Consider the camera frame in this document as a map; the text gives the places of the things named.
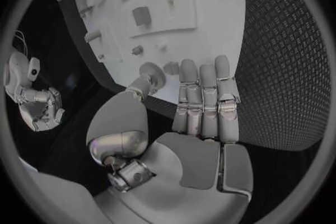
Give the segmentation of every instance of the black background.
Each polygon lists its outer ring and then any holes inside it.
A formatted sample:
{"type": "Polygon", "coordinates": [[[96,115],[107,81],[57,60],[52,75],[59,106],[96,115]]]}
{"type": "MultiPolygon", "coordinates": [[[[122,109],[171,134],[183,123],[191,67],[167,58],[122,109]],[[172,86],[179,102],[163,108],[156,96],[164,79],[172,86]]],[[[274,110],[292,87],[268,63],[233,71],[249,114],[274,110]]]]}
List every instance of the black background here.
{"type": "MultiPolygon", "coordinates": [[[[1,0],[1,11],[6,11],[6,3],[10,0],[1,0]]],[[[332,11],[335,13],[336,0],[329,0],[332,11]]],[[[2,198],[2,217],[12,223],[22,221],[28,223],[39,223],[39,219],[30,211],[28,206],[21,200],[15,189],[7,178],[3,169],[0,172],[1,179],[1,198],[2,198]]],[[[321,192],[306,208],[303,214],[294,223],[309,223],[313,219],[324,219],[328,222],[336,222],[334,214],[333,198],[335,195],[334,183],[336,182],[336,169],[334,169],[329,179],[325,182],[321,192]]]]}

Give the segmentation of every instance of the robotic hand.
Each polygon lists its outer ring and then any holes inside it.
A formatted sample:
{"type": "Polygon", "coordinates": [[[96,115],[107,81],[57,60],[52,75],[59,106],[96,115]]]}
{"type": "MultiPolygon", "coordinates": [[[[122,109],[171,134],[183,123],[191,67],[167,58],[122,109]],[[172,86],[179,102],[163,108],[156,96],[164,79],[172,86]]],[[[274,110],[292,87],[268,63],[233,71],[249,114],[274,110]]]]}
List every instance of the robotic hand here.
{"type": "Polygon", "coordinates": [[[25,123],[35,132],[50,130],[61,122],[64,109],[60,93],[54,89],[37,91],[32,83],[40,72],[40,61],[14,51],[5,66],[6,93],[18,104],[25,123]]]}
{"type": "Polygon", "coordinates": [[[247,150],[236,143],[240,98],[227,58],[201,66],[200,77],[192,60],[182,61],[175,132],[129,161],[147,147],[139,100],[164,84],[159,67],[145,69],[101,107],[88,130],[94,160],[114,170],[112,187],[96,198],[100,208],[115,223],[238,223],[251,200],[253,172],[247,150]]]}

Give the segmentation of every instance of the perforated surface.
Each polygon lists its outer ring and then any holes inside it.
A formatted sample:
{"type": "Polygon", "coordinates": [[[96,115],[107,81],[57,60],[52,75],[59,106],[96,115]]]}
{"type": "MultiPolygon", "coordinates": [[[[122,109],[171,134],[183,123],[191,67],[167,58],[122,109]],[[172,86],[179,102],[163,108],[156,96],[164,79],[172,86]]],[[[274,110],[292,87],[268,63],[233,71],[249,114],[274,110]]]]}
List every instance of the perforated surface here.
{"type": "Polygon", "coordinates": [[[297,151],[323,136],[330,72],[303,0],[246,0],[236,80],[240,141],[297,151]]]}

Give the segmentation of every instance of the mesh wall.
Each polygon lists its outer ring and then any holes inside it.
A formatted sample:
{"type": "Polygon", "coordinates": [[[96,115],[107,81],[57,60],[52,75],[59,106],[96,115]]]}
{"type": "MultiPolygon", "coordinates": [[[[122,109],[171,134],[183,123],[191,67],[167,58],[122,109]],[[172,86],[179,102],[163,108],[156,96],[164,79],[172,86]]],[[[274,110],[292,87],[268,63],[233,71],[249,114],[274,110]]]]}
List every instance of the mesh wall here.
{"type": "Polygon", "coordinates": [[[297,151],[323,136],[329,65],[303,0],[246,0],[236,80],[242,142],[297,151]]]}

